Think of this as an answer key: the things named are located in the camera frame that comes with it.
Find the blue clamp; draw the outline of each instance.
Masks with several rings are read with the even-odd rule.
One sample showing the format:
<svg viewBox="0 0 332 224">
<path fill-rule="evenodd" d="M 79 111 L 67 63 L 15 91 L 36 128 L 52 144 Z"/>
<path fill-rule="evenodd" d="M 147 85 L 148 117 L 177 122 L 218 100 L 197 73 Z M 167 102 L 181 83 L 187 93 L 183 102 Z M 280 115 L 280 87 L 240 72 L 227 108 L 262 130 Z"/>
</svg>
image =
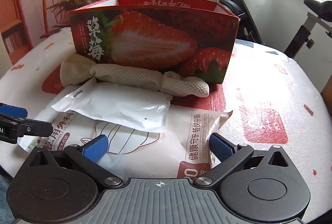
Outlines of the blue clamp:
<svg viewBox="0 0 332 224">
<path fill-rule="evenodd" d="M 26 118 L 28 116 L 28 111 L 26 109 L 10 106 L 1 102 L 0 102 L 0 113 L 4 113 L 6 115 L 12 117 L 19 117 L 19 118 Z"/>
</svg>

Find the table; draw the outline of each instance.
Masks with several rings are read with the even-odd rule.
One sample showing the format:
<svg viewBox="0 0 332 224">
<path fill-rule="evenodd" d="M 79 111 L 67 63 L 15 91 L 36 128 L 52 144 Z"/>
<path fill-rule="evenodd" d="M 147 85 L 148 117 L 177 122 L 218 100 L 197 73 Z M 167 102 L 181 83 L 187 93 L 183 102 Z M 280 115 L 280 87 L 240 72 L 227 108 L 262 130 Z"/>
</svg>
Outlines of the table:
<svg viewBox="0 0 332 224">
<path fill-rule="evenodd" d="M 74 52 L 69 28 L 44 40 L 0 79 L 0 102 L 34 118 L 62 90 L 59 65 Z M 231 111 L 219 133 L 254 149 L 281 145 L 306 181 L 308 222 L 332 206 L 332 121 L 319 92 L 293 60 L 272 48 L 237 40 L 223 85 L 210 96 L 174 98 L 173 104 Z M 27 153 L 0 143 L 0 165 L 15 175 Z"/>
</svg>

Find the metal screw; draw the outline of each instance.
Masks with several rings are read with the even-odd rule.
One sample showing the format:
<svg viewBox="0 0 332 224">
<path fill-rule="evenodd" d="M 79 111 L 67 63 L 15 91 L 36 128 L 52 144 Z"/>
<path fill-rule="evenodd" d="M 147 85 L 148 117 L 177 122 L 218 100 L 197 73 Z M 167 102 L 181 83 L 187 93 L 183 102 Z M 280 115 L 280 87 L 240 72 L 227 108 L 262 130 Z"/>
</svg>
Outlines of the metal screw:
<svg viewBox="0 0 332 224">
<path fill-rule="evenodd" d="M 105 179 L 105 184 L 107 185 L 118 185 L 121 183 L 121 179 L 117 177 L 107 177 Z"/>
<path fill-rule="evenodd" d="M 209 177 L 198 177 L 196 183 L 199 185 L 210 185 L 212 184 L 212 179 Z"/>
</svg>

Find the white packet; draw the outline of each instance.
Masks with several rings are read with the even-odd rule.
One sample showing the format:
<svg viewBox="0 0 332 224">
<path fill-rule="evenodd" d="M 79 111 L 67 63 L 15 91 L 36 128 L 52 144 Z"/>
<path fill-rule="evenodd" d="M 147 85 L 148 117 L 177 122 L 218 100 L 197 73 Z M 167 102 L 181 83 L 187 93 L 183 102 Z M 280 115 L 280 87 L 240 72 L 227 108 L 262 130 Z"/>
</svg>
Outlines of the white packet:
<svg viewBox="0 0 332 224">
<path fill-rule="evenodd" d="M 171 105 L 164 133 L 151 133 L 68 111 L 58 113 L 53 120 L 54 130 L 49 138 L 32 137 L 24 149 L 30 152 L 37 144 L 44 144 L 49 150 L 62 150 L 105 134 L 109 147 L 98 164 L 123 180 L 133 177 L 194 180 L 211 168 L 209 135 L 218 131 L 230 115 Z"/>
<path fill-rule="evenodd" d="M 61 98 L 63 98 L 65 95 L 71 93 L 72 91 L 76 90 L 79 86 L 77 85 L 70 85 L 65 87 L 54 99 L 51 100 L 51 102 L 43 109 L 41 110 L 37 116 L 34 118 L 34 120 L 38 121 L 46 121 L 46 122 L 53 122 L 53 120 L 57 117 L 59 114 L 55 109 L 51 107 L 54 103 L 57 103 Z M 37 140 L 40 142 L 40 139 L 36 136 L 27 136 L 25 135 L 22 138 L 17 138 L 17 143 L 20 147 L 22 147 L 25 151 L 31 152 L 32 149 L 37 145 Z"/>
<path fill-rule="evenodd" d="M 58 112 L 76 111 L 91 119 L 148 132 L 163 132 L 173 97 L 157 91 L 97 83 L 95 78 L 52 105 Z"/>
<path fill-rule="evenodd" d="M 109 150 L 98 164 L 125 181 L 129 178 L 188 178 L 192 181 L 211 169 L 209 136 L 217 132 L 231 114 L 171 105 L 164 133 L 146 133 L 146 138 L 141 138 L 143 142 L 137 140 L 136 149 L 130 153 L 110 150 L 114 139 L 110 135 Z M 122 127 L 119 130 L 130 132 Z M 123 132 L 116 135 L 128 143 L 130 133 L 123 137 Z M 96 135 L 99 134 L 108 135 L 109 131 L 97 131 Z"/>
</svg>

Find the strawberry box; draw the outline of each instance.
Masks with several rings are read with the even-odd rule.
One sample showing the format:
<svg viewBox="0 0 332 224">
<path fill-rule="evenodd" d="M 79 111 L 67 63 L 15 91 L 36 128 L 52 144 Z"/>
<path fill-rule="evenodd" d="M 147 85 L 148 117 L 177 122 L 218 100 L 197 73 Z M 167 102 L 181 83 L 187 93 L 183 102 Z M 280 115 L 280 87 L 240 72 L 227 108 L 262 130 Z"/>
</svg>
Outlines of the strawberry box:
<svg viewBox="0 0 332 224">
<path fill-rule="evenodd" d="M 222 83 L 239 19 L 207 0 L 103 0 L 69 12 L 76 52 L 97 63 Z"/>
</svg>

